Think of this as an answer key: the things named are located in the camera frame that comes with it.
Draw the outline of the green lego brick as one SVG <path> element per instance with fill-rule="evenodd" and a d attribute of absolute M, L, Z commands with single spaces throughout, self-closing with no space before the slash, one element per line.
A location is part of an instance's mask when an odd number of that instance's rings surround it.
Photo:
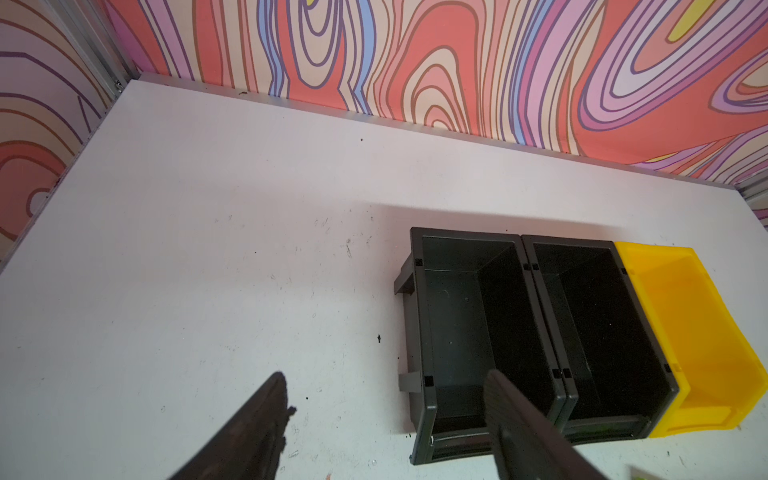
<path fill-rule="evenodd" d="M 653 474 L 647 470 L 641 469 L 637 466 L 630 465 L 628 467 L 629 478 L 631 480 L 664 480 L 662 477 Z"/>

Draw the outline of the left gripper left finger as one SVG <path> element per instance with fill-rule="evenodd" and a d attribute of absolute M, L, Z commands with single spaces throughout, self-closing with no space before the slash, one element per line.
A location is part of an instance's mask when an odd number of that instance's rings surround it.
<path fill-rule="evenodd" d="M 284 374 L 273 373 L 172 477 L 274 479 L 286 446 L 285 430 L 295 413 Z"/>

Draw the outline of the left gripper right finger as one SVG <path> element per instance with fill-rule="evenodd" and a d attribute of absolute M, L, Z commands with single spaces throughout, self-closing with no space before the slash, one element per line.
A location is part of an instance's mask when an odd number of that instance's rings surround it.
<path fill-rule="evenodd" d="M 501 479 L 602 479 L 500 371 L 483 384 L 485 419 Z"/>

